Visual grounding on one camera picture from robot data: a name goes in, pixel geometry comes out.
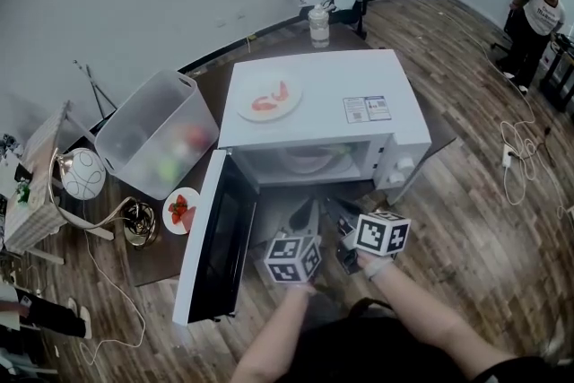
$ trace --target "person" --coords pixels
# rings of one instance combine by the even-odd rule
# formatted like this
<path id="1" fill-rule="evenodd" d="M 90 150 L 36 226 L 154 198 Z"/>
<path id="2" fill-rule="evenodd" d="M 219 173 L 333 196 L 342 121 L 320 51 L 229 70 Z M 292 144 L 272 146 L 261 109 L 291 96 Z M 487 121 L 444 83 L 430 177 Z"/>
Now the person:
<path id="1" fill-rule="evenodd" d="M 82 307 L 78 316 L 78 306 L 74 299 L 68 299 L 68 308 L 51 301 L 16 289 L 10 284 L 0 284 L 0 299 L 13 298 L 18 301 L 0 300 L 0 312 L 15 311 L 23 322 L 45 327 L 59 334 L 91 338 L 90 311 Z M 0 317 L 0 324 L 13 328 L 13 322 Z"/>
<path id="2" fill-rule="evenodd" d="M 497 66 L 526 96 L 540 58 L 564 25 L 566 13 L 561 0 L 512 0 L 510 9 L 514 11 L 509 26 L 512 48 Z"/>
<path id="3" fill-rule="evenodd" d="M 488 344 L 390 257 L 358 254 L 359 266 L 398 319 L 374 315 L 371 307 L 369 314 L 300 334 L 315 290 L 309 284 L 292 286 L 239 361 L 231 383 L 556 381 L 541 358 L 518 358 Z"/>

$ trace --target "small white plate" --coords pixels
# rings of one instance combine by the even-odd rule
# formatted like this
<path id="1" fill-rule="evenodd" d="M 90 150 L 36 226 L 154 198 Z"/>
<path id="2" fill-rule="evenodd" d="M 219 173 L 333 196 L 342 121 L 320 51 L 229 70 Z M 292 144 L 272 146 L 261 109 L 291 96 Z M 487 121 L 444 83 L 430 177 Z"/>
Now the small white plate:
<path id="1" fill-rule="evenodd" d="M 161 218 L 165 227 L 175 233 L 176 235 L 187 235 L 187 231 L 183 226 L 183 223 L 179 221 L 177 224 L 173 224 L 171 221 L 171 213 L 169 211 L 170 205 L 176 202 L 178 195 L 182 195 L 187 200 L 187 209 L 190 209 L 199 204 L 199 194 L 189 187 L 178 188 L 171 192 L 171 195 L 167 197 L 165 203 L 163 204 L 163 211 L 161 212 Z"/>
<path id="2" fill-rule="evenodd" d="M 283 82 L 289 93 L 286 100 L 275 100 L 273 95 L 278 95 Z M 272 121 L 283 117 L 294 110 L 301 100 L 303 90 L 299 81 L 284 72 L 273 71 L 265 75 L 258 75 L 245 81 L 236 96 L 236 110 L 249 121 L 263 122 Z M 257 99 L 266 97 L 262 102 L 275 105 L 270 110 L 254 110 L 253 103 Z"/>

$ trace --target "white globe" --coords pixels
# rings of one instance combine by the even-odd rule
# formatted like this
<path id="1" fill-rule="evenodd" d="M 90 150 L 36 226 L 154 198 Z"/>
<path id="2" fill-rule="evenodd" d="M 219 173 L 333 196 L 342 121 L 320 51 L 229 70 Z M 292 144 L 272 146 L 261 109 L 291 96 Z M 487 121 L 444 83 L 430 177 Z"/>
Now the white globe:
<path id="1" fill-rule="evenodd" d="M 65 191 L 79 200 L 95 198 L 104 187 L 106 169 L 100 157 L 89 149 L 75 149 L 72 167 L 62 177 Z"/>

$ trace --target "microwave knob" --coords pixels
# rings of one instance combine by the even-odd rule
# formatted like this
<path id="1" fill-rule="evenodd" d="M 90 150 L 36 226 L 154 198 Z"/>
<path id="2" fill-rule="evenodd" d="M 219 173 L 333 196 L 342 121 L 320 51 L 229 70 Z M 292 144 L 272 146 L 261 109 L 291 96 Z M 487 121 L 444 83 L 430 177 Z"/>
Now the microwave knob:
<path id="1" fill-rule="evenodd" d="M 388 183 L 391 185 L 399 185 L 404 182 L 404 174 L 402 172 L 394 172 L 388 177 Z"/>
<path id="2" fill-rule="evenodd" d="M 411 172 L 414 170 L 414 161 L 411 157 L 404 157 L 398 161 L 396 168 L 399 171 Z"/>

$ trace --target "black and white marker cube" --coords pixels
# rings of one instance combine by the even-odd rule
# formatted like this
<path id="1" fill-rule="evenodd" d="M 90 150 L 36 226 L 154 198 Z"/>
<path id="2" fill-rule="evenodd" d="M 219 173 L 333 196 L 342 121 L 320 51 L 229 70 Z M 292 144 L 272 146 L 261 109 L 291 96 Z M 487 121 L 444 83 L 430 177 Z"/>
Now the black and white marker cube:
<path id="1" fill-rule="evenodd" d="M 411 219 L 389 212 L 361 214 L 353 246 L 378 256 L 404 250 Z"/>
<path id="2" fill-rule="evenodd" d="M 274 239 L 265 256 L 265 266 L 276 283 L 306 283 L 320 263 L 315 237 Z"/>

